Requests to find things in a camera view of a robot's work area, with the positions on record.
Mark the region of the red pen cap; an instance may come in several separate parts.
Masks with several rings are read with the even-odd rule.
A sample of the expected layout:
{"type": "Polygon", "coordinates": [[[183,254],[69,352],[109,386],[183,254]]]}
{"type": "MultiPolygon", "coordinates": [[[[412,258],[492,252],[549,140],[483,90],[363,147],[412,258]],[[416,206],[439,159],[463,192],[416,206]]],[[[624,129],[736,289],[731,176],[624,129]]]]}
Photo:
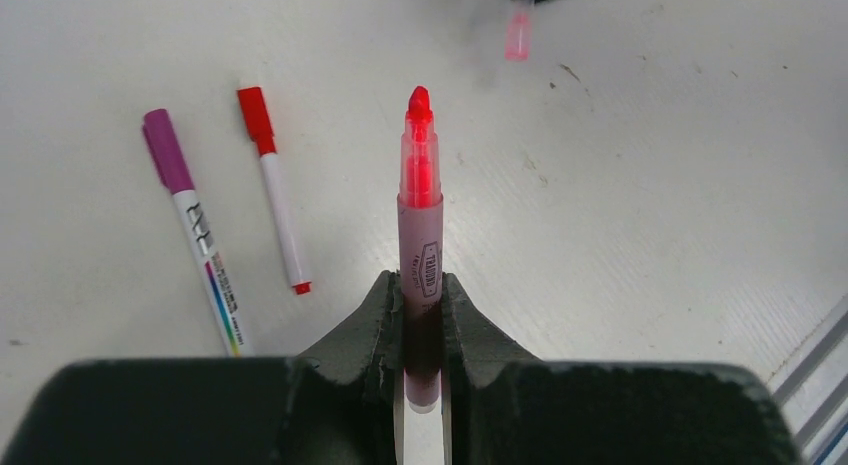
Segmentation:
{"type": "Polygon", "coordinates": [[[262,89],[258,86],[238,89],[237,98],[248,137],[256,145],[258,155],[276,153],[274,131],[262,89]]]}

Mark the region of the pink translucent pen cap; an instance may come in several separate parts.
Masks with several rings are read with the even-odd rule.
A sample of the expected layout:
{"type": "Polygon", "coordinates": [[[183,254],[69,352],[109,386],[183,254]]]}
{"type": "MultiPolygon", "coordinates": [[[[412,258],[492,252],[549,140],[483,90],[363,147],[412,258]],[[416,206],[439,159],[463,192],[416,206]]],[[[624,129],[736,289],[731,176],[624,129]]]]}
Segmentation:
{"type": "Polygon", "coordinates": [[[524,61],[530,53],[535,0],[511,0],[510,6],[504,56],[509,61],[524,61]]]}

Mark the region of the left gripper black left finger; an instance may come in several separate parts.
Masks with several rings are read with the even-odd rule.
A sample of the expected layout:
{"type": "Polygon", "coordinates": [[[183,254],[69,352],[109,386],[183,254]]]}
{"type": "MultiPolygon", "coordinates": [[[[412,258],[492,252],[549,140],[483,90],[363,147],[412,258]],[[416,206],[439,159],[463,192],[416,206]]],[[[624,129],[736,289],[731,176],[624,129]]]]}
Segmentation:
{"type": "Polygon", "coordinates": [[[402,463],[402,322],[399,277],[383,271],[361,304],[297,357],[292,463],[402,463]]]}

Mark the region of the white pen red tip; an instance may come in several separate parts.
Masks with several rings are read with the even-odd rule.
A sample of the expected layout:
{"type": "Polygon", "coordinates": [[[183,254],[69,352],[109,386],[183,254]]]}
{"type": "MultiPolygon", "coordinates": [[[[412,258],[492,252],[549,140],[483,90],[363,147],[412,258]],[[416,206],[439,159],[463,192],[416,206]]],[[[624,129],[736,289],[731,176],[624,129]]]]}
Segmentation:
{"type": "Polygon", "coordinates": [[[296,295],[308,294],[312,290],[312,275],[304,244],[297,231],[294,208],[289,200],[287,177],[278,150],[276,153],[258,157],[287,281],[296,295]]]}

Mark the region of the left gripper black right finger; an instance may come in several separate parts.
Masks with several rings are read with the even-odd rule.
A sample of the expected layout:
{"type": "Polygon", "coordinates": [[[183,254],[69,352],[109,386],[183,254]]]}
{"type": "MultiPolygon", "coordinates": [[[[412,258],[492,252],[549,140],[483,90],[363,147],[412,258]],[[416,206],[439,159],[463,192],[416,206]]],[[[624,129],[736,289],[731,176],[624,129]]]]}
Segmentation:
{"type": "Polygon", "coordinates": [[[456,275],[443,276],[441,370],[444,459],[494,464],[514,420],[502,372],[538,358],[489,320],[456,275]]]}

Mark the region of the magenta pen cap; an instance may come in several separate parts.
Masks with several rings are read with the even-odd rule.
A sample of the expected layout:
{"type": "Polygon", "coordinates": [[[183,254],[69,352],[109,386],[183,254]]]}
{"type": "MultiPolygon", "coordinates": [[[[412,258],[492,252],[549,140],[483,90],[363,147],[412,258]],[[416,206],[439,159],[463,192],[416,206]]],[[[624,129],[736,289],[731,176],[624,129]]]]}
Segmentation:
{"type": "Polygon", "coordinates": [[[171,194],[194,190],[190,171],[166,109],[143,117],[142,133],[158,177],[171,194]]]}

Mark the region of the pink purple pen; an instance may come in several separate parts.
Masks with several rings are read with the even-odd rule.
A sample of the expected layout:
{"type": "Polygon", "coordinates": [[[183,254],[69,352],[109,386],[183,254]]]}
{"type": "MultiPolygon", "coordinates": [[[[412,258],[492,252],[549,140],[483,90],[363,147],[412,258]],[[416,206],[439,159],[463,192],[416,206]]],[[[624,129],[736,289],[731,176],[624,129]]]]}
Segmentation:
{"type": "Polygon", "coordinates": [[[397,219],[405,395],[420,414],[433,410],[440,395],[443,215],[435,116],[429,91],[417,86],[400,139],[397,219]]]}

